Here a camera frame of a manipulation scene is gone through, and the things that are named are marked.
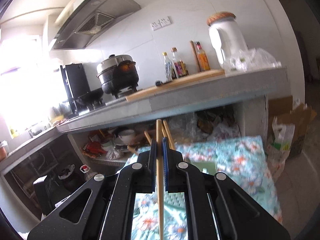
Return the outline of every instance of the chopstick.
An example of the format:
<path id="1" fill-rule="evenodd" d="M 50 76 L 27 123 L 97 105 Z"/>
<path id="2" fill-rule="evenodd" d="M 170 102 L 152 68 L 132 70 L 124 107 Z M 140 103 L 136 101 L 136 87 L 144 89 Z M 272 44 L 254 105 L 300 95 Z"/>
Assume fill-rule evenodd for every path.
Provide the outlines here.
<path id="1" fill-rule="evenodd" d="M 157 119 L 156 122 L 156 140 L 157 140 L 157 195 L 158 195 L 158 215 L 159 215 L 159 235 L 160 240 L 163 240 L 163 184 L 164 184 L 164 167 L 162 154 L 162 121 Z"/>
<path id="2" fill-rule="evenodd" d="M 131 152 L 131 153 L 134 153 L 135 155 L 139 155 L 139 153 L 133 149 L 131 146 L 128 145 L 128 150 Z"/>
<path id="3" fill-rule="evenodd" d="M 162 133 L 163 133 L 163 137 L 168 137 L 167 132 L 166 132 L 164 126 L 162 126 Z"/>
<path id="4" fill-rule="evenodd" d="M 175 150 L 176 147 L 174 146 L 174 141 L 172 139 L 172 136 L 171 136 L 167 121 L 163 120 L 163 124 L 164 124 L 165 131 L 167 132 L 167 137 L 168 137 L 168 140 L 169 140 L 169 147 L 170 147 L 170 149 Z"/>
<path id="5" fill-rule="evenodd" d="M 151 138 L 150 138 L 150 135 L 148 134 L 148 132 L 147 132 L 147 131 L 144 131 L 144 135 L 146 136 L 149 144 L 151 145 Z"/>

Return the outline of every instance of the wooden cutting board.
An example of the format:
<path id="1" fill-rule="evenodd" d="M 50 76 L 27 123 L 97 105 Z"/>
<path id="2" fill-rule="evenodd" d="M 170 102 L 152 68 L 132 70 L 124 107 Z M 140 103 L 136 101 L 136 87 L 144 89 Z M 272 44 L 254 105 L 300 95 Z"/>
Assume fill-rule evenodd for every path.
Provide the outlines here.
<path id="1" fill-rule="evenodd" d="M 163 84 L 161 86 L 154 86 L 150 87 L 144 90 L 140 90 L 136 93 L 133 93 L 132 95 L 129 95 L 126 97 L 127 101 L 135 101 L 142 98 L 150 97 L 151 95 L 159 94 L 159 93 L 165 93 L 170 90 L 177 89 L 179 87 L 185 86 L 188 83 L 197 82 L 203 79 L 215 77 L 215 76 L 221 76 L 224 75 L 223 69 L 213 69 L 209 71 L 200 72 L 197 74 L 189 75 L 186 77 L 174 79 L 172 82 Z"/>

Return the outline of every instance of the tiled floor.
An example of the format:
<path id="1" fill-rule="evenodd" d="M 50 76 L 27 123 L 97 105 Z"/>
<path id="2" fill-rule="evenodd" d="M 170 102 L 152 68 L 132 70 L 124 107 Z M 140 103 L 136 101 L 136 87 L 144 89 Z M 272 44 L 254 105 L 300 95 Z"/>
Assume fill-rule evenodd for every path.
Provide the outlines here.
<path id="1" fill-rule="evenodd" d="M 306 85 L 306 103 L 320 115 L 320 84 Z M 320 203 L 320 116 L 309 125 L 300 156 L 286 162 L 276 182 L 283 225 L 292 239 L 300 233 Z"/>

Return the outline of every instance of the range hood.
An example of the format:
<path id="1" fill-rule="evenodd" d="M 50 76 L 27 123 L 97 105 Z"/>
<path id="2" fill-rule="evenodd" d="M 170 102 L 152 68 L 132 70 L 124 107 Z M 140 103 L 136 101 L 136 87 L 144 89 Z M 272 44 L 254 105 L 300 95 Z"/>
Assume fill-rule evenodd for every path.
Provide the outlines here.
<path id="1" fill-rule="evenodd" d="M 84 49 L 111 26 L 140 9 L 134 0 L 84 0 L 58 30 L 52 49 Z"/>

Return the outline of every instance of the small bottle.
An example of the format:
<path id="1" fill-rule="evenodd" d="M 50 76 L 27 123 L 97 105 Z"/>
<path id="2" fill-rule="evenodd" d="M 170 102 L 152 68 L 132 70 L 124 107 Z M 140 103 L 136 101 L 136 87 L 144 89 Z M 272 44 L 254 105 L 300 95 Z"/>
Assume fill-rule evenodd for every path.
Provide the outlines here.
<path id="1" fill-rule="evenodd" d="M 172 62 L 168 58 L 168 55 L 166 52 L 163 52 L 162 55 L 164 56 L 164 69 L 165 69 L 165 77 L 166 81 L 171 81 L 172 79 L 177 78 L 176 74 L 174 72 L 174 69 L 172 67 Z"/>
<path id="2" fill-rule="evenodd" d="M 180 59 L 177 49 L 175 47 L 171 48 L 172 51 L 172 61 L 174 63 L 174 67 L 177 71 L 178 78 L 188 75 L 187 69 L 183 61 Z"/>
<path id="3" fill-rule="evenodd" d="M 209 62 L 205 51 L 201 48 L 200 42 L 196 42 L 197 45 L 197 56 L 199 60 L 199 64 L 201 67 L 201 71 L 210 70 Z"/>

